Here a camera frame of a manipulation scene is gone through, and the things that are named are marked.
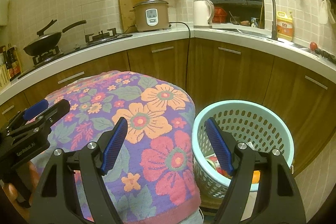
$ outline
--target floral towel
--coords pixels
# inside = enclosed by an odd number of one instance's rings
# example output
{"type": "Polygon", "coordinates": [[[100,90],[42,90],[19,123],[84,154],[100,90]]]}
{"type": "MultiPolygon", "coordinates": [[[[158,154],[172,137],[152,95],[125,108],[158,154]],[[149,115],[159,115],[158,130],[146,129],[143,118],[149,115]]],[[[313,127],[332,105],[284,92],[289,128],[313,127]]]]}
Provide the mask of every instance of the floral towel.
{"type": "MultiPolygon", "coordinates": [[[[126,140],[103,177],[121,219],[176,224],[198,209],[190,139],[195,108],[185,91],[146,75],[112,71],[46,99],[51,106],[63,98],[70,112],[52,127],[50,148],[32,160],[40,173],[54,149],[81,149],[125,117],[126,140]]],[[[83,215],[92,220],[79,171],[75,180],[83,215]]]]}

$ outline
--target laundry basket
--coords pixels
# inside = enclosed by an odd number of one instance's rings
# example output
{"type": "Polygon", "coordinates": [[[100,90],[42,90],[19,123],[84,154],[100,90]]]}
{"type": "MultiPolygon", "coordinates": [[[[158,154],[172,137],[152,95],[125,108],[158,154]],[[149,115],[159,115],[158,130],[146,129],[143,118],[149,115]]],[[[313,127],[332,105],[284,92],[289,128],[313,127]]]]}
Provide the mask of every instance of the laundry basket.
{"type": "MultiPolygon", "coordinates": [[[[230,179],[214,170],[205,157],[214,153],[205,132],[205,121],[214,117],[220,128],[230,132],[237,142],[251,141],[258,151],[269,152],[277,148],[288,166],[294,156],[293,139],[285,123],[269,109],[247,101],[228,100],[204,108],[196,117],[192,132],[194,173],[200,190],[212,197],[223,198],[230,179]]],[[[251,192],[258,190],[258,183],[251,184],[251,192]]]]}

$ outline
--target power cord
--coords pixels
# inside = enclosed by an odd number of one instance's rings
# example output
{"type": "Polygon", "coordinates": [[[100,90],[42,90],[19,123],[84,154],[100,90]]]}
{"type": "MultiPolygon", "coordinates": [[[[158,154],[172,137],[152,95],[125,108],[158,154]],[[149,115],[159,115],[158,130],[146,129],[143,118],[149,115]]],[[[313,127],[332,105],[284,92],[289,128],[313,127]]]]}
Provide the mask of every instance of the power cord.
{"type": "Polygon", "coordinates": [[[135,25],[129,26],[126,31],[124,31],[123,33],[117,33],[117,35],[125,34],[131,27],[135,27],[135,25]]]}
{"type": "Polygon", "coordinates": [[[191,31],[190,31],[190,28],[189,26],[184,23],[184,22],[180,22],[180,21],[176,21],[176,22],[169,22],[169,27],[171,27],[171,24],[173,23],[179,23],[179,24],[184,24],[186,25],[186,27],[188,28],[188,31],[189,31],[189,40],[188,40],[188,48],[187,48],[187,63],[186,63],[186,74],[185,74],[185,90],[187,91],[187,76],[188,76],[188,58],[189,58],[189,46],[190,46],[190,39],[191,39],[191,31]]]}

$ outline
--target gas stove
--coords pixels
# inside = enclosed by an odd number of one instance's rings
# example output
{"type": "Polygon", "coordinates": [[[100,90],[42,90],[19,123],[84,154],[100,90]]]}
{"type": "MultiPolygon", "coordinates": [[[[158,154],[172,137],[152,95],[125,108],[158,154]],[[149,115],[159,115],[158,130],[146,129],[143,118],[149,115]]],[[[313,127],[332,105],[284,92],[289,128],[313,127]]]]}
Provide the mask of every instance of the gas stove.
{"type": "Polygon", "coordinates": [[[109,32],[104,33],[103,31],[98,32],[97,35],[94,34],[88,34],[85,36],[85,44],[82,46],[78,46],[76,47],[74,50],[70,51],[70,52],[66,52],[66,53],[62,53],[59,49],[58,46],[55,47],[55,49],[52,49],[50,52],[47,52],[41,56],[38,57],[34,57],[33,58],[33,62],[34,62],[34,67],[23,72],[18,79],[24,77],[25,75],[33,72],[34,70],[41,68],[42,66],[49,64],[61,57],[73,54],[75,52],[79,52],[81,50],[93,47],[93,46],[97,46],[100,44],[104,44],[107,42],[112,42],[112,41],[116,41],[116,40],[121,40],[127,37],[132,37],[132,34],[118,34],[116,32],[116,29],[109,29],[107,31],[112,31],[112,35],[110,35],[109,32]]]}
{"type": "Polygon", "coordinates": [[[109,42],[113,39],[116,39],[119,35],[121,34],[117,33],[116,28],[112,28],[112,29],[108,29],[106,33],[104,33],[103,31],[100,31],[98,32],[97,35],[94,35],[94,33],[85,35],[85,42],[88,45],[97,44],[100,42],[109,42]]]}
{"type": "Polygon", "coordinates": [[[63,53],[59,50],[58,46],[51,49],[49,52],[45,52],[41,55],[33,57],[34,67],[41,67],[44,64],[47,64],[53,60],[56,60],[62,56],[63,53]]]}

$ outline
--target kitchen counter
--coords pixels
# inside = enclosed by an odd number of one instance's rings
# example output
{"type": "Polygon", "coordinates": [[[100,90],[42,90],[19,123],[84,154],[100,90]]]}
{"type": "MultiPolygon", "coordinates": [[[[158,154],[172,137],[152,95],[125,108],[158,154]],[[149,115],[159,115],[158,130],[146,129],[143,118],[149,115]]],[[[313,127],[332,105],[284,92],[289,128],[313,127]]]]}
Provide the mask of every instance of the kitchen counter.
{"type": "MultiPolygon", "coordinates": [[[[214,24],[214,28],[248,28],[247,30],[251,30],[250,27],[236,26],[232,24],[214,24]]],[[[191,27],[190,30],[191,37],[221,41],[266,52],[306,67],[336,83],[336,65],[323,57],[317,57],[298,48],[271,41],[266,38],[253,37],[246,34],[218,29],[194,29],[191,27]]],[[[270,31],[261,29],[253,29],[253,31],[270,34],[270,31]]],[[[129,38],[107,42],[75,52],[38,68],[19,80],[13,80],[0,92],[0,105],[35,83],[82,63],[136,47],[188,37],[189,31],[186,27],[172,27],[168,30],[134,33],[133,36],[129,38]]],[[[308,42],[299,41],[298,39],[295,39],[295,42],[309,47],[308,42]]]]}

